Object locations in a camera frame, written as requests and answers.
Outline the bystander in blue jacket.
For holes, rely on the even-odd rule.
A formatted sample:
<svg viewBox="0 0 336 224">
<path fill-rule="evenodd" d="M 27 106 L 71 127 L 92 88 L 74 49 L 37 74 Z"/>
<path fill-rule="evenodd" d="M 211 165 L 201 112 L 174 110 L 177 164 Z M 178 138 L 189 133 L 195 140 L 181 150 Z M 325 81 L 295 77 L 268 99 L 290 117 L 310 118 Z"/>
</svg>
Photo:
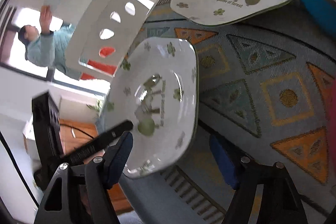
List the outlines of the bystander in blue jacket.
<svg viewBox="0 0 336 224">
<path fill-rule="evenodd" d="M 42 6 L 39 17 L 41 30 L 31 25 L 23 26 L 18 39 L 25 46 L 25 59 L 38 67 L 57 69 L 67 77 L 79 80 L 82 73 L 66 66 L 65 51 L 75 31 L 75 26 L 62 26 L 50 30 L 52 13 L 50 6 Z"/>
</svg>

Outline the patterned blue table mat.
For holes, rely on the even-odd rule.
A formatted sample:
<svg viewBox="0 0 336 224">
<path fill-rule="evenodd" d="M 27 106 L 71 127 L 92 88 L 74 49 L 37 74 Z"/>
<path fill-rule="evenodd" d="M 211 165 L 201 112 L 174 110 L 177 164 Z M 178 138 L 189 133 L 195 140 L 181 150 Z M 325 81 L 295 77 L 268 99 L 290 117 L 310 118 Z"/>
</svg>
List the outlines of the patterned blue table mat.
<svg viewBox="0 0 336 224">
<path fill-rule="evenodd" d="M 175 165 L 121 187 L 143 223 L 223 223 L 235 191 L 210 150 L 221 135 L 261 165 L 248 223 L 335 223 L 335 143 L 326 101 L 335 38 L 300 0 L 205 26 L 160 0 L 148 35 L 189 41 L 198 55 L 195 141 Z"/>
</svg>

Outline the white chair near left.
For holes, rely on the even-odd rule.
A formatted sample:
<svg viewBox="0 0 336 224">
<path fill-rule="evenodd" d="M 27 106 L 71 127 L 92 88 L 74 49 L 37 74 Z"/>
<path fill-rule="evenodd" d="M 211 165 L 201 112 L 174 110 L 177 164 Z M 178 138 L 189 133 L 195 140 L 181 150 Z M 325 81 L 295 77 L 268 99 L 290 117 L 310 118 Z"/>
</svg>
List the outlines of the white chair near left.
<svg viewBox="0 0 336 224">
<path fill-rule="evenodd" d="M 92 0 L 65 51 L 67 67 L 112 81 L 112 72 L 89 62 L 118 68 L 156 1 Z"/>
</svg>

